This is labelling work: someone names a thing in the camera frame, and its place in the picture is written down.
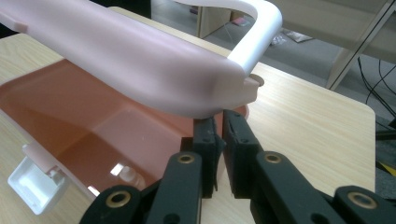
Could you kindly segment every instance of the black cable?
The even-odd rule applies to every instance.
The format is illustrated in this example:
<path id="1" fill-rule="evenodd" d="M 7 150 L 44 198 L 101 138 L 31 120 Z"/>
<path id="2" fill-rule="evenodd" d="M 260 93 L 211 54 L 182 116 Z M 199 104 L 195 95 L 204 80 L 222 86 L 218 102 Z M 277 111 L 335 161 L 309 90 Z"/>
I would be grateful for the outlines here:
<path id="1" fill-rule="evenodd" d="M 379 83 L 381 83 L 381 81 L 384 81 L 385 85 L 388 87 L 388 85 L 386 84 L 384 78 L 387 77 L 387 76 L 393 71 L 393 69 L 396 68 L 396 65 L 394 65 L 394 66 L 387 72 L 387 74 L 386 74 L 384 77 L 382 77 L 380 65 L 381 65 L 381 60 L 379 60 L 379 65 L 378 65 L 378 71 L 379 71 L 379 75 L 381 76 L 381 79 L 379 79 L 379 81 L 377 81 L 377 82 L 375 83 L 375 85 L 373 86 L 373 88 L 370 90 L 370 92 L 369 92 L 369 94 L 367 95 L 367 98 L 366 98 L 366 104 L 367 104 L 367 102 L 369 101 L 370 95 L 373 93 L 375 87 L 376 87 Z"/>
<path id="2" fill-rule="evenodd" d="M 393 92 L 393 94 L 396 95 L 396 92 L 388 86 L 387 82 L 386 82 L 385 79 L 384 79 L 385 77 L 382 77 L 382 73 L 381 73 L 381 60 L 378 60 L 378 73 L 379 73 L 379 76 L 381 77 L 381 80 L 384 81 L 384 84 L 385 84 L 385 86 L 388 88 L 388 90 L 390 90 L 391 92 Z"/>
<path id="3" fill-rule="evenodd" d="M 363 74 L 363 70 L 361 68 L 361 58 L 360 57 L 358 58 L 358 65 L 359 65 L 359 69 L 361 70 L 361 78 L 363 79 L 364 85 L 366 86 L 367 90 L 372 93 L 372 95 L 379 101 L 379 103 L 381 103 L 381 105 L 383 105 L 388 110 L 388 112 L 393 117 L 396 117 L 396 113 L 393 111 L 393 109 L 387 104 L 387 102 L 385 102 L 384 99 L 382 99 L 382 97 L 372 88 L 370 83 L 367 81 L 365 75 Z"/>

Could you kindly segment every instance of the wooden table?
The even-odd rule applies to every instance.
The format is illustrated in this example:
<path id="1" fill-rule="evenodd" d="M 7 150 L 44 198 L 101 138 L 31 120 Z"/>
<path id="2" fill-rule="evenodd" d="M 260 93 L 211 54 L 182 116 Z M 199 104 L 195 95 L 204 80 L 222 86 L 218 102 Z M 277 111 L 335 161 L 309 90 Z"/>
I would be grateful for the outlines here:
<path id="1" fill-rule="evenodd" d="M 229 53 L 155 21 L 113 9 L 203 48 Z M 60 59 L 26 35 L 0 39 L 0 81 Z M 254 73 L 265 84 L 257 101 L 249 105 L 248 123 L 264 149 L 288 156 L 325 193 L 333 195 L 337 187 L 345 185 L 375 189 L 375 114 L 368 106 L 262 63 Z M 73 184 L 47 214 L 35 216 L 24 204 L 7 178 L 24 157 L 21 146 L 27 140 L 3 116 L 0 132 L 0 223 L 78 223 L 90 200 Z M 213 199 L 203 202 L 202 223 L 253 223 L 248 200 L 233 199 L 226 174 Z"/>

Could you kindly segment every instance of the black clamp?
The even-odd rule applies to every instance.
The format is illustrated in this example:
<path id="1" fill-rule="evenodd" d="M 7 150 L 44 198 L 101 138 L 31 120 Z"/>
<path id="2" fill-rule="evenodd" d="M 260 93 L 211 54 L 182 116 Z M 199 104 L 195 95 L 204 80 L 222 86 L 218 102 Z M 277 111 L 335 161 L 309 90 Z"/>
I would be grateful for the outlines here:
<path id="1" fill-rule="evenodd" d="M 193 138 L 182 140 L 162 180 L 143 191 L 101 192 L 80 223 L 200 223 L 201 199 L 217 186 L 223 149 L 233 196 L 250 199 L 256 223 L 395 222 L 396 207 L 367 189 L 341 187 L 334 198 L 314 189 L 287 157 L 262 149 L 240 114 L 225 110 L 222 130 L 220 138 L 213 119 L 195 120 Z"/>

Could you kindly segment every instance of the white plastic handle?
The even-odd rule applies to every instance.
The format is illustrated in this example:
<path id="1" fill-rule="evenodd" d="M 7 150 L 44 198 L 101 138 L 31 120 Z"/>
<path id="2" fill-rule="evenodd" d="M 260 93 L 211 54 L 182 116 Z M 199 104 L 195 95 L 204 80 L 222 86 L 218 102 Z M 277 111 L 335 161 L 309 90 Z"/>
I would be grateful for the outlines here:
<path id="1" fill-rule="evenodd" d="M 260 57 L 267 50 L 274 36 L 282 26 L 282 15 L 272 3 L 263 0 L 174 0 L 176 2 L 201 6 L 225 7 L 243 11 L 256 22 L 236 45 L 228 59 L 238 63 L 249 76 Z"/>

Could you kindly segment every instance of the white plastic bracket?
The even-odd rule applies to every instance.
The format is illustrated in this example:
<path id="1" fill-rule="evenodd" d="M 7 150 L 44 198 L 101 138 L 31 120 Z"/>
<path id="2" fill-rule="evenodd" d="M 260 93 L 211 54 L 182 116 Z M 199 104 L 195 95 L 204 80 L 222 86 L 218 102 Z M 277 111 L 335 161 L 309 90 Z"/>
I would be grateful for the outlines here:
<path id="1" fill-rule="evenodd" d="M 25 157 L 8 178 L 8 184 L 36 215 L 53 208 L 69 183 L 69 178 L 57 166 L 45 173 L 29 157 Z"/>

